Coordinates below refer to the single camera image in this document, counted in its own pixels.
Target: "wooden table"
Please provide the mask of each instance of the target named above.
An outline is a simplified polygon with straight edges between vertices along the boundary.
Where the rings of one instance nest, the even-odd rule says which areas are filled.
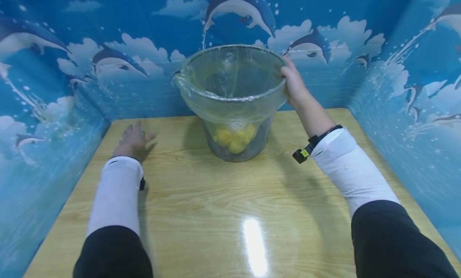
[[[329,110],[377,164],[421,231],[460,272],[439,233],[344,109]],[[121,133],[135,120],[115,121],[67,200],[25,275],[71,277],[100,171]],[[156,278],[355,277],[351,221],[344,199],[313,160],[291,154],[306,133],[291,111],[276,113],[262,153],[244,163],[210,152],[197,117],[151,118],[158,133],[143,164],[142,240]]]

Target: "right hand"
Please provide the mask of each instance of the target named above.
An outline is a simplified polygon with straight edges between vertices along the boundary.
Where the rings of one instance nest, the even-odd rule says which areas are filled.
[[[280,72],[282,76],[287,79],[288,103],[296,110],[306,103],[309,91],[296,69],[295,64],[286,57],[283,57],[283,59],[285,59],[288,66],[283,66]]]

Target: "hand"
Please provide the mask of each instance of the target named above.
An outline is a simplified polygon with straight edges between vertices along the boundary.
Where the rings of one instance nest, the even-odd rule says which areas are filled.
[[[287,62],[288,66],[283,66],[280,72],[283,77],[287,79],[288,86],[288,103],[296,110],[306,104],[306,97],[309,95],[309,91],[304,84],[301,75],[299,74],[296,66],[291,60],[283,57]]]
[[[141,154],[146,150],[146,145],[155,139],[155,134],[152,133],[146,137],[145,132],[141,129],[141,121],[136,123],[136,126],[130,125],[123,132],[122,139],[115,148],[113,157],[128,156],[141,161]]]

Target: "yellow ball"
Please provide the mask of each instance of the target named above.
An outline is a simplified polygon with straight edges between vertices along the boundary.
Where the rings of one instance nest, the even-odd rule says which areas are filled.
[[[245,141],[245,130],[240,129],[234,132],[233,135],[233,141],[239,142],[239,143],[244,143]]]
[[[249,144],[251,140],[257,135],[257,129],[253,124],[248,124],[245,128],[245,142]]]
[[[227,147],[232,141],[233,135],[227,129],[216,130],[216,135],[213,140],[217,142],[221,147]]]
[[[242,153],[246,149],[246,147],[247,147],[247,144],[234,139],[233,141],[230,142],[229,151],[232,154],[239,154],[239,153]]]

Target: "dolphin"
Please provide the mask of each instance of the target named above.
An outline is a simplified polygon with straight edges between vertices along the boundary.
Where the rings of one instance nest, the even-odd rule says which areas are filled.
[[[461,3],[449,5],[434,20],[431,20],[429,25],[425,27],[425,30],[434,31],[439,22],[448,24],[461,36]]]
[[[69,84],[71,86],[73,86],[73,87],[75,87],[79,83],[82,83],[82,84],[88,84],[89,83],[85,78],[79,78],[79,77],[74,76],[74,75],[66,75],[66,79],[67,79],[67,81],[69,81]]]
[[[434,98],[435,96],[437,96],[437,94],[445,89],[446,87],[448,86],[451,86],[451,85],[454,85],[455,86],[455,90],[459,89],[461,87],[461,74],[459,73],[459,71],[453,71],[449,74],[437,74],[437,75],[431,75],[431,80],[443,80],[445,81],[442,86],[437,89],[434,93],[431,93],[430,95],[428,95],[427,97],[428,98]]]
[[[102,47],[103,49],[97,52],[93,57],[93,68],[96,75],[102,72],[105,66],[116,66],[116,68],[124,71],[133,71],[148,77],[145,69],[126,54],[119,50],[109,48],[105,44],[103,44]]]
[[[421,109],[415,106],[411,106],[409,112],[410,114],[413,115],[413,118],[415,119],[415,123],[418,122],[419,115],[421,114]]]
[[[421,95],[423,87],[424,86],[421,85],[405,87],[405,90],[407,91],[407,96],[405,98],[405,101],[407,102],[407,114],[409,114],[410,108],[416,102],[416,99],[418,99],[419,95]]]
[[[84,79],[85,79],[85,81],[87,81],[87,82],[96,83],[96,81],[94,80],[94,78],[90,77],[90,75],[84,75]]]
[[[325,41],[325,37],[319,33],[316,27],[313,29],[312,33],[290,44],[283,56],[286,56],[292,51],[306,51],[308,57],[317,57],[323,60],[325,64],[328,64],[331,57],[330,44]]]
[[[23,145],[35,144],[38,141],[46,141],[46,139],[29,134],[16,134],[15,146],[17,149],[19,149]]]
[[[370,54],[365,54],[364,56],[358,56],[354,59],[354,61],[358,61],[365,69],[368,69],[368,65],[370,63]]]
[[[266,0],[211,0],[204,18],[204,33],[214,25],[212,18],[217,13],[235,13],[243,17],[241,22],[248,28],[258,25],[275,38],[275,18]]]
[[[41,26],[21,19],[0,17],[0,56],[24,48],[43,53],[44,47],[70,52],[63,42]]]
[[[449,115],[434,119],[431,123],[453,127],[455,123],[461,123],[461,114]]]

